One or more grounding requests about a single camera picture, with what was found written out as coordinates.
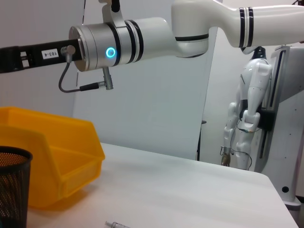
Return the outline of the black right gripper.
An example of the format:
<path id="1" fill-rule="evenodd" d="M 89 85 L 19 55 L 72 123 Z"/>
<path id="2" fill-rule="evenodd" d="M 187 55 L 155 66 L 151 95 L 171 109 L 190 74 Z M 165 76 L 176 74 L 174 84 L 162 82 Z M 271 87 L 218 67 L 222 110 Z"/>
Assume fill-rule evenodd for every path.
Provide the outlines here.
<path id="1" fill-rule="evenodd" d="M 82 56 L 77 39 L 1 48 L 0 73 L 64 63 L 66 62 L 66 57 L 61 53 L 61 49 L 69 45 L 76 49 L 72 55 L 72 60 L 81 60 Z"/>

